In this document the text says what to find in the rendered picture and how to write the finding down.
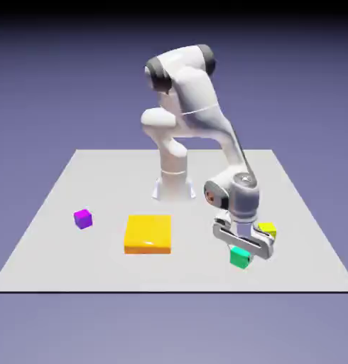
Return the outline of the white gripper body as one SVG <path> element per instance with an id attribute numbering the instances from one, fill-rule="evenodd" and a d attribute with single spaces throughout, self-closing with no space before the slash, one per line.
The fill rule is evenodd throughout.
<path id="1" fill-rule="evenodd" d="M 275 237 L 269 232 L 262 230 L 259 223 L 251 225 L 251 234 L 249 237 L 237 235 L 230 230 L 231 225 L 228 221 L 215 218 L 213 224 L 214 236 L 227 243 L 246 250 L 251 255 L 258 256 L 262 259 L 269 259 L 273 255 L 273 245 Z"/>

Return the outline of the small green cube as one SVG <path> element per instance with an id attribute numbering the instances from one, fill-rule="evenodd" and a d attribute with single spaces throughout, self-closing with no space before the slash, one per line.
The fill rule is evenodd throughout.
<path id="1" fill-rule="evenodd" d="M 232 246 L 229 251 L 230 263 L 240 269 L 246 269 L 253 260 L 253 256 L 242 248 Z"/>

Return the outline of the small yellow cube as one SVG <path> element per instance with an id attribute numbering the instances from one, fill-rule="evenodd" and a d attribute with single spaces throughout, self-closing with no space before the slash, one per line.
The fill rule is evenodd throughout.
<path id="1" fill-rule="evenodd" d="M 271 235 L 274 239 L 276 239 L 277 230 L 273 223 L 258 223 L 259 230 Z"/>

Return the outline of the small purple cube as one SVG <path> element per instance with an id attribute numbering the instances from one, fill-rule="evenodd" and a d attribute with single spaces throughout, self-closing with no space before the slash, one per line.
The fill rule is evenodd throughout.
<path id="1" fill-rule="evenodd" d="M 88 209 L 74 212 L 73 217 L 76 226 L 81 230 L 92 226 L 92 214 Z"/>

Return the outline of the large orange box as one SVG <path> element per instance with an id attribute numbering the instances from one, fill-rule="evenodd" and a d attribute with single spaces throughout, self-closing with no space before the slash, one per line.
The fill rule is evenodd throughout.
<path id="1" fill-rule="evenodd" d="M 130 215 L 124 235 L 128 255 L 171 253 L 170 215 Z"/>

